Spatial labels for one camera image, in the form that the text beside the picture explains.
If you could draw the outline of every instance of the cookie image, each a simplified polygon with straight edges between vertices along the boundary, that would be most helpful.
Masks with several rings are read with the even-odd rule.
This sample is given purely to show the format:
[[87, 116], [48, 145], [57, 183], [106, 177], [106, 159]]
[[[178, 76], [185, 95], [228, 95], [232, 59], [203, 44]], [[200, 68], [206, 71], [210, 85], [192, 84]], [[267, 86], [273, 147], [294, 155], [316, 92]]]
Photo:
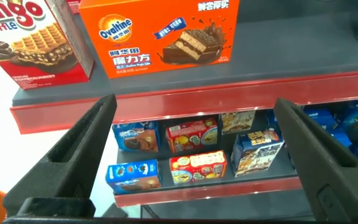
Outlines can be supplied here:
[[142, 186], [137, 185], [137, 184], [131, 184], [131, 185], [124, 185], [121, 187], [123, 190], [126, 191], [137, 191], [137, 190], [142, 190]]
[[132, 149], [132, 150], [140, 150], [142, 148], [141, 143], [136, 138], [125, 139], [124, 140], [124, 145], [128, 149]]

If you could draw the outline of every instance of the waffle box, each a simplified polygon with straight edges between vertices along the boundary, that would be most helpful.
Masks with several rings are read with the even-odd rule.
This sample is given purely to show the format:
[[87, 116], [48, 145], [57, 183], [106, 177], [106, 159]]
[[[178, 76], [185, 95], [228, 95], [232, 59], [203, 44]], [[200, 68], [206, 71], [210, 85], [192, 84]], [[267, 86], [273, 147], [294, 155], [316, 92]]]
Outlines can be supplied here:
[[[331, 129], [335, 124], [335, 119], [328, 109], [308, 109], [304, 112], [324, 129]], [[267, 120], [270, 125], [278, 124], [273, 110], [267, 111]]]
[[0, 66], [27, 90], [88, 82], [93, 58], [65, 0], [0, 0]]
[[229, 62], [240, 0], [82, 0], [109, 78]]
[[224, 177], [227, 166], [223, 150], [174, 157], [169, 163], [175, 184]]
[[165, 135], [172, 153], [201, 149], [218, 143], [218, 126], [213, 118], [190, 121], [167, 128]]
[[358, 131], [358, 101], [346, 103], [346, 109], [340, 113], [335, 113], [336, 124], [334, 128], [342, 128], [345, 132]]
[[235, 177], [267, 170], [283, 143], [274, 128], [237, 135], [230, 158]]
[[222, 134], [248, 131], [254, 121], [255, 111], [223, 113], [219, 115]]
[[161, 187], [158, 162], [128, 162], [108, 167], [106, 182], [115, 194], [136, 193]]
[[112, 131], [122, 151], [158, 152], [160, 136], [156, 121], [114, 124]]

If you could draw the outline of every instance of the gray shelf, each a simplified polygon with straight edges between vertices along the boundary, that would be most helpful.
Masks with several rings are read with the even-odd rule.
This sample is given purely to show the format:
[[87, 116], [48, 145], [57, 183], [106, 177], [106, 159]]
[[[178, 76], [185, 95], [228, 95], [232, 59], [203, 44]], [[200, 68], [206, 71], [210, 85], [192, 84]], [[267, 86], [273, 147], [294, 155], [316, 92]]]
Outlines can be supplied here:
[[[258, 111], [256, 116], [257, 117], [255, 118], [254, 123], [252, 124], [252, 129], [258, 130], [258, 129], [266, 128], [267, 123], [266, 120], [264, 119], [263, 111]], [[163, 136], [166, 127], [169, 127], [173, 124], [178, 124], [184, 121], [189, 121], [194, 119], [198, 119], [198, 118], [194, 117], [194, 118], [182, 118], [182, 119], [160, 121], [160, 133], [162, 133], [162, 138], [160, 140], [161, 147], [158, 153], [119, 151], [117, 156], [117, 163], [119, 164], [125, 162], [144, 161], [148, 159], [158, 159], [158, 166], [160, 168], [160, 174], [162, 178], [162, 187], [156, 189], [158, 191], [184, 189], [189, 187], [203, 187], [203, 186], [218, 185], [218, 184], [233, 184], [237, 182], [247, 182], [247, 181], [250, 182], [256, 180], [268, 180], [268, 179], [278, 179], [278, 178], [297, 176], [296, 171], [294, 170], [289, 160], [288, 152], [285, 149], [281, 149], [268, 170], [256, 172], [253, 174], [247, 174], [242, 177], [234, 177], [232, 166], [230, 164], [230, 155], [232, 152], [232, 147], [236, 138], [236, 134], [228, 134], [228, 135], [220, 136], [218, 140], [218, 144], [213, 147], [206, 147], [200, 150], [192, 150], [192, 151], [185, 151], [185, 152], [172, 154], [169, 150], [167, 140]], [[226, 154], [226, 159], [228, 160], [226, 175], [223, 178], [208, 179], [208, 180], [205, 179], [205, 180], [192, 182], [192, 183], [185, 183], [185, 184], [173, 183], [172, 175], [170, 172], [169, 158], [176, 157], [176, 156], [197, 154], [202, 152], [210, 152], [215, 150], [224, 150]]]
[[[303, 190], [148, 205], [159, 218], [226, 220], [314, 220]], [[142, 209], [142, 218], [152, 218]]]
[[[230, 63], [109, 80], [97, 60], [90, 82], [18, 90], [12, 105], [358, 71], [358, 2], [253, 2], [241, 1]], [[80, 17], [76, 20], [91, 46]]]

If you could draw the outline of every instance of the store shelf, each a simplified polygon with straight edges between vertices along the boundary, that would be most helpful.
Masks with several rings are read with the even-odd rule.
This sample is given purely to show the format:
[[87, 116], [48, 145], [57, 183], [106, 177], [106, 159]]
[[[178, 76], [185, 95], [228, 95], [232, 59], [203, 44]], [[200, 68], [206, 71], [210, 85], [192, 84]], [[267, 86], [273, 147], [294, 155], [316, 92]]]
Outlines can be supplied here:
[[241, 15], [230, 63], [108, 80], [96, 62], [89, 83], [19, 90], [11, 111], [21, 133], [70, 128], [109, 93], [118, 101], [113, 123], [271, 108], [277, 97], [300, 105], [358, 99], [358, 11]]
[[[258, 111], [252, 124], [252, 130], [268, 127], [264, 119], [264, 112]], [[160, 133], [164, 133], [167, 127], [174, 126], [184, 121], [197, 118], [171, 119], [160, 122]], [[242, 177], [234, 177], [232, 166], [228, 164], [226, 175], [223, 178], [201, 180], [198, 182], [174, 184], [170, 172], [169, 158], [224, 150], [226, 158], [230, 160], [232, 146], [236, 133], [220, 136], [218, 144], [213, 147], [197, 151], [185, 151], [172, 154], [164, 136], [161, 139], [161, 147], [158, 153], [150, 152], [122, 152], [117, 155], [117, 163], [144, 161], [157, 159], [162, 178], [162, 187], [136, 194], [115, 195], [117, 206], [145, 205], [167, 202], [181, 202], [197, 199], [209, 199], [219, 197], [231, 197], [240, 195], [261, 194], [284, 190], [302, 189], [296, 170], [293, 168], [286, 149], [281, 149], [268, 170], [247, 174]]]
[[[149, 205], [159, 218], [212, 220], [314, 219], [303, 190]], [[143, 207], [142, 218], [153, 218]]]

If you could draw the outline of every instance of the chocolate splash image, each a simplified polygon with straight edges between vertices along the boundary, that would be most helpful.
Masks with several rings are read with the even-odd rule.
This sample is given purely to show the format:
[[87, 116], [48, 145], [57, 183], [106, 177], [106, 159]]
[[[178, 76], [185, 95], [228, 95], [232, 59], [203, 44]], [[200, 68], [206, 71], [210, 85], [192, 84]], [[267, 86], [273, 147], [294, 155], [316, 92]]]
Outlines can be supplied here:
[[226, 39], [222, 26], [217, 27], [212, 19], [210, 26], [204, 29], [184, 30], [174, 43], [163, 48], [163, 56], [157, 55], [164, 63], [172, 65], [184, 64], [207, 64], [221, 57], [222, 50], [231, 48], [224, 47]]

